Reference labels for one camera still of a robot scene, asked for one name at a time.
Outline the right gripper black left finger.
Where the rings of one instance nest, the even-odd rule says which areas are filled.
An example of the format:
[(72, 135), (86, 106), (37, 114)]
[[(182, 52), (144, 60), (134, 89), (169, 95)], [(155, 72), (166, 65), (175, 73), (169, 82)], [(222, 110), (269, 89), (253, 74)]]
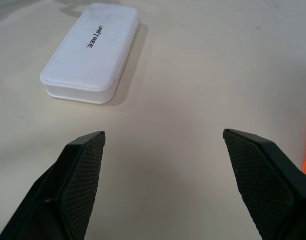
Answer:
[(82, 240), (93, 210), (105, 132), (68, 143), (32, 185), (0, 240)]

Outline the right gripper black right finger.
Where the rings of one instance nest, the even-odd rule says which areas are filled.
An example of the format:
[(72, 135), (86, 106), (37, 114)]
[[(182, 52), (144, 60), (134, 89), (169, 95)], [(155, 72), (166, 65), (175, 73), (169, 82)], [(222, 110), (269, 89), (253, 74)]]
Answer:
[(238, 191), (264, 240), (306, 240), (306, 174), (272, 141), (223, 131)]

